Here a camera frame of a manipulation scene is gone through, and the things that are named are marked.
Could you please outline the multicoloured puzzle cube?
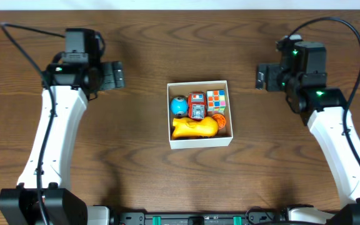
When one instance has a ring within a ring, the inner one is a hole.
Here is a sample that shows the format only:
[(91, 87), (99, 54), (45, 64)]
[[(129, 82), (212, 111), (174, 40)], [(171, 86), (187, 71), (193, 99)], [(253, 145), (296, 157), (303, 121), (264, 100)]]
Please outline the multicoloured puzzle cube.
[(226, 108), (224, 90), (210, 90), (206, 92), (207, 112), (211, 114), (223, 113)]

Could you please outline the orange round plastic toy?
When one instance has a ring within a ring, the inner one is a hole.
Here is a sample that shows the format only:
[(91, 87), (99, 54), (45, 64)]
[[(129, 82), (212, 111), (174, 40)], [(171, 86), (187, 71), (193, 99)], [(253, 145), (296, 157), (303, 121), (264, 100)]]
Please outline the orange round plastic toy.
[(223, 129), (226, 126), (226, 118), (223, 114), (213, 114), (212, 118), (218, 123), (218, 128)]

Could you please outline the blue ball toy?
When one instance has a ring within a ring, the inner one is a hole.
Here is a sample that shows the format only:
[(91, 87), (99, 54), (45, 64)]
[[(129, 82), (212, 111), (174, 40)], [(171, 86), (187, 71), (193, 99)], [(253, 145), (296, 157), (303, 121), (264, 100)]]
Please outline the blue ball toy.
[(170, 110), (176, 116), (184, 116), (188, 112), (188, 102), (185, 97), (174, 97), (170, 103)]

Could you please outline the red toy truck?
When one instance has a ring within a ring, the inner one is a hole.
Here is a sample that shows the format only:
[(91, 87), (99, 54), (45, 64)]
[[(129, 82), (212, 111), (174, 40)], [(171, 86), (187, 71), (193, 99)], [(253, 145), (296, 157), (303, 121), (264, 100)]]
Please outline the red toy truck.
[(196, 121), (206, 117), (206, 95), (203, 92), (191, 92), (188, 100), (188, 116)]

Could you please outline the white cardboard box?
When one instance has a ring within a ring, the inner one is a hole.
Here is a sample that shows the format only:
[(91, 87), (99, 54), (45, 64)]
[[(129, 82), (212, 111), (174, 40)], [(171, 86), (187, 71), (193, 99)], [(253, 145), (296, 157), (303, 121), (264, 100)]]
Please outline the white cardboard box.
[[(192, 92), (220, 91), (223, 90), (224, 102), (226, 103), (224, 112), (226, 125), (220, 129), (213, 137), (172, 137), (175, 127), (174, 118), (179, 118), (170, 110), (170, 103), (175, 97), (188, 97)], [(199, 81), (199, 82), (177, 82), (167, 84), (167, 122), (169, 144), (171, 149), (186, 148), (211, 148), (229, 146), (233, 140), (233, 124), (231, 116), (231, 107), (229, 105), (229, 91), (227, 81)]]

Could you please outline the yellow rubber figure toy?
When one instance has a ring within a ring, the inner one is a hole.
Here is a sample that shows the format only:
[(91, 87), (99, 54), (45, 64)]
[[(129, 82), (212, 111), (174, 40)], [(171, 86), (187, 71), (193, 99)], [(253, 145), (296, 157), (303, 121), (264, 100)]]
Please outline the yellow rubber figure toy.
[(188, 117), (174, 118), (172, 122), (174, 131), (172, 139), (178, 138), (211, 138), (219, 131), (219, 124), (211, 117), (205, 117), (200, 121), (195, 121)]

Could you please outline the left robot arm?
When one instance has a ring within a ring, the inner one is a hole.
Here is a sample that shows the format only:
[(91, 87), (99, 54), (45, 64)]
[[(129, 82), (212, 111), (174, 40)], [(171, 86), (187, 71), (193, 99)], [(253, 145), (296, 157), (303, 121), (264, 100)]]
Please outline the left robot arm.
[(32, 151), (16, 187), (1, 190), (0, 211), (8, 224), (114, 224), (109, 207), (88, 206), (70, 191), (70, 167), (90, 94), (124, 87), (123, 65), (51, 63), (42, 78)]

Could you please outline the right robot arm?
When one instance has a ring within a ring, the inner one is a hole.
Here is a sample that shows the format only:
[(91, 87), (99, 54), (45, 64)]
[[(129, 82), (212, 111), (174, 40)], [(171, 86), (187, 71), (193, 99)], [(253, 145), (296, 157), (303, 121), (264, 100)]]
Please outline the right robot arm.
[(360, 224), (360, 139), (340, 89), (327, 87), (323, 65), (259, 64), (256, 88), (284, 91), (290, 108), (320, 145), (335, 180), (341, 209), (288, 207), (276, 224)]

